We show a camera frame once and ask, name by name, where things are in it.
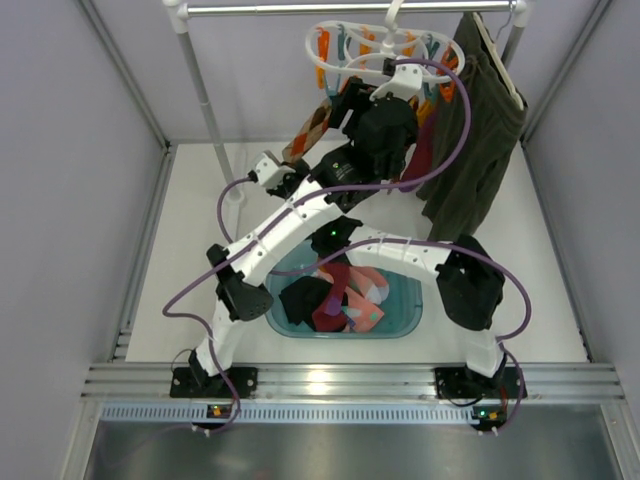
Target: pants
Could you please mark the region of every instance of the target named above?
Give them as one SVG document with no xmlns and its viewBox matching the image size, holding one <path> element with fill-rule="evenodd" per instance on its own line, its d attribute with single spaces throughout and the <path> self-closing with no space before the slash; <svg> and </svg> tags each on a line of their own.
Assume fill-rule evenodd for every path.
<svg viewBox="0 0 640 480">
<path fill-rule="evenodd" d="M 471 130 L 451 166 L 417 192 L 433 222 L 429 240 L 455 241 L 473 234 L 491 208 L 526 117 L 495 70 L 472 14 L 464 14 L 454 40 L 465 52 L 460 74 L 471 100 Z M 464 122 L 460 92 L 441 97 L 435 119 L 432 169 L 453 151 Z"/>
</svg>

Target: table surface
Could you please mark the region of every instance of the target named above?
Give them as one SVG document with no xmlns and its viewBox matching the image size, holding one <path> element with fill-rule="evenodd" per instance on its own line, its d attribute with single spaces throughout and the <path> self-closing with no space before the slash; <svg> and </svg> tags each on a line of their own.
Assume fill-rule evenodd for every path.
<svg viewBox="0 0 640 480">
<path fill-rule="evenodd" d="M 314 163 L 340 142 L 320 142 L 308 155 Z M 237 177 L 244 176 L 251 159 L 263 150 L 279 153 L 282 142 L 228 144 Z M 167 194 L 147 268 L 127 361 L 168 362 L 184 348 L 198 345 L 202 327 L 190 320 L 167 319 L 164 304 L 204 273 L 205 252 L 224 244 L 217 225 L 216 201 L 224 187 L 211 145 L 178 147 Z M 239 234 L 259 225 L 282 202 L 257 185 L 244 186 L 247 197 L 239 218 Z M 350 216 L 398 235 L 426 238 L 430 222 L 421 215 L 424 202 L 398 191 L 378 193 L 350 212 Z M 540 205 L 520 145 L 513 152 L 504 181 L 476 238 L 497 262 L 525 285 L 533 304 L 529 328 L 507 342 L 522 362 L 585 362 L 578 332 Z M 210 319 L 215 309 L 216 280 L 200 286 L 176 311 Z M 423 318 L 409 335 L 393 340 L 293 339 L 276 333 L 264 318 L 251 323 L 235 354 L 246 363 L 442 363 L 463 361 L 454 325 L 444 314 L 437 293 L 423 288 Z M 509 332 L 522 321 L 523 302 L 508 281 L 492 330 Z"/>
</svg>

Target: white wall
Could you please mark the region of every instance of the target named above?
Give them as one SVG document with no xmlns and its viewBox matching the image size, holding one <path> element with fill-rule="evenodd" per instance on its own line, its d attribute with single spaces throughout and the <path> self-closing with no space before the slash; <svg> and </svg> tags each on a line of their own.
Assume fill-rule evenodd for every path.
<svg viewBox="0 0 640 480">
<path fill-rule="evenodd" d="M 197 0 L 190 4 L 247 3 Z M 286 3 L 286 0 L 262 3 Z M 512 76 L 535 105 L 594 0 L 537 0 Z M 207 134 L 178 41 L 161 0 L 96 0 L 151 107 L 172 139 Z M 487 14 L 497 32 L 508 13 Z M 290 138 L 321 100 L 303 40 L 315 23 L 335 16 L 198 18 L 189 25 L 203 75 L 227 138 Z M 380 15 L 341 16 L 380 24 Z M 403 27 L 452 35 L 459 15 L 402 15 Z M 501 42 L 509 34 L 502 33 Z"/>
<path fill-rule="evenodd" d="M 640 422 L 640 2 L 610 7 L 529 151 L 595 354 Z"/>
<path fill-rule="evenodd" d="M 0 478 L 50 479 L 160 150 L 74 2 L 0 15 Z"/>
</svg>

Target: blue plastic basin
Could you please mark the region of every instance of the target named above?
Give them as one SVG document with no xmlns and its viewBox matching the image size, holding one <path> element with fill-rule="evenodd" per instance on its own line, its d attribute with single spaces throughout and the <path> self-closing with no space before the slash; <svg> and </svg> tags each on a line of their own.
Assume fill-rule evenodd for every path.
<svg viewBox="0 0 640 480">
<path fill-rule="evenodd" d="M 276 266 L 276 270 L 298 270 L 317 261 L 316 253 L 311 250 L 310 242 L 298 245 L 289 255 Z M 269 325 L 281 335 L 295 338 L 342 338 L 353 340 L 400 338 L 411 333 L 422 317 L 422 288 L 420 282 L 397 273 L 380 270 L 389 282 L 389 296 L 382 302 L 380 308 L 384 317 L 367 333 L 324 333 L 314 332 L 304 322 L 300 325 L 289 323 L 287 315 L 280 301 L 280 292 L 291 285 L 297 276 L 269 275 L 265 282 L 267 290 L 273 295 L 274 302 L 266 317 Z"/>
</svg>

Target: black cloth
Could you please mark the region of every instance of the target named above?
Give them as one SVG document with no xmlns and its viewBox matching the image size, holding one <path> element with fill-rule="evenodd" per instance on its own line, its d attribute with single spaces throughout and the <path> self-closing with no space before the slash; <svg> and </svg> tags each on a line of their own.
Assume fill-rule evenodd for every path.
<svg viewBox="0 0 640 480">
<path fill-rule="evenodd" d="M 422 214 L 433 222 L 429 240 L 473 234 L 486 217 L 509 165 L 526 117 L 495 68 L 471 13 L 465 13 L 454 40 L 465 54 L 460 74 L 471 101 L 471 130 L 460 155 L 416 195 L 426 200 Z M 440 98 L 434 126 L 432 169 L 453 151 L 464 123 L 456 90 L 451 103 Z"/>
<path fill-rule="evenodd" d="M 324 302 L 331 290 L 331 283 L 317 277 L 301 277 L 280 292 L 280 301 L 287 314 L 287 321 L 294 325 L 306 323 L 315 332 L 313 312 Z M 347 294 L 342 296 L 342 305 L 348 304 Z M 341 332 L 346 321 L 334 332 Z"/>
</svg>

